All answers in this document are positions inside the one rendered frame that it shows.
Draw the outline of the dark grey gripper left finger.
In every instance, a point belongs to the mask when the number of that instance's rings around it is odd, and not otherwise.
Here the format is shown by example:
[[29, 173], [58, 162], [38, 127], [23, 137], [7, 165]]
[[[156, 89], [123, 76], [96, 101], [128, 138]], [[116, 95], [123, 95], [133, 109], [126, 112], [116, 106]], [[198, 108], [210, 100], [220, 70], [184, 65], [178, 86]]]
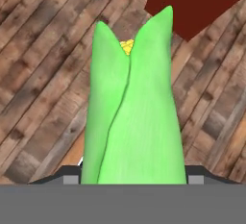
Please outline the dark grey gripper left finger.
[[33, 181], [33, 185], [61, 184], [79, 185], [81, 183], [82, 168], [78, 165], [64, 165], [59, 170], [42, 179]]

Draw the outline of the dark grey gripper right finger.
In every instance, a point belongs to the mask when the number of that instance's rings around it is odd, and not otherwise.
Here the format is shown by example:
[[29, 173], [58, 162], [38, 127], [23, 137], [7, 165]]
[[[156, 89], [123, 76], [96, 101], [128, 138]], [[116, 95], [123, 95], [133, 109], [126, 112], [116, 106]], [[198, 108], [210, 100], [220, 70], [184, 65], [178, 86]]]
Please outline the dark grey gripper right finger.
[[186, 180], [189, 185], [234, 184], [234, 181], [210, 173], [202, 165], [187, 165]]

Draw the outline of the green corn cob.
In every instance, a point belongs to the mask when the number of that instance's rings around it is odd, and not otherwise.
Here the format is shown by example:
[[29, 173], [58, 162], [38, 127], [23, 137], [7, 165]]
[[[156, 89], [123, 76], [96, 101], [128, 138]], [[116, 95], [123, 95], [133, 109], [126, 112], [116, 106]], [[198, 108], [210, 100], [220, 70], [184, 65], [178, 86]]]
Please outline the green corn cob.
[[171, 88], [173, 8], [151, 17], [126, 53], [97, 23], [92, 42], [82, 183], [184, 185]]

